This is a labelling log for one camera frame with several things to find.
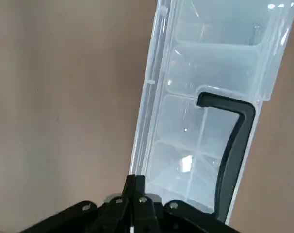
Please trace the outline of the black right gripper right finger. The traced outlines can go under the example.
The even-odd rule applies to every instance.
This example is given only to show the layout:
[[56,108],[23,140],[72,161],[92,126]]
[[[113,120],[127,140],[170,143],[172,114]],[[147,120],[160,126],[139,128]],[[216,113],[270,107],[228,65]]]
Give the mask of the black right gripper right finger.
[[237,230],[181,201],[162,204],[145,193],[145,177],[135,175],[134,231],[136,233],[236,233]]

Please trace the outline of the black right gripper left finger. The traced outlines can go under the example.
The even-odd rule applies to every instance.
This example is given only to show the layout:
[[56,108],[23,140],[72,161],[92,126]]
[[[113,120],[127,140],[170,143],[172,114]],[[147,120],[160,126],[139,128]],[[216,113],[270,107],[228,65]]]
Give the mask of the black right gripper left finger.
[[76,203],[24,230],[23,233],[129,233],[135,175],[128,175],[122,193],[112,194],[97,206],[91,201]]

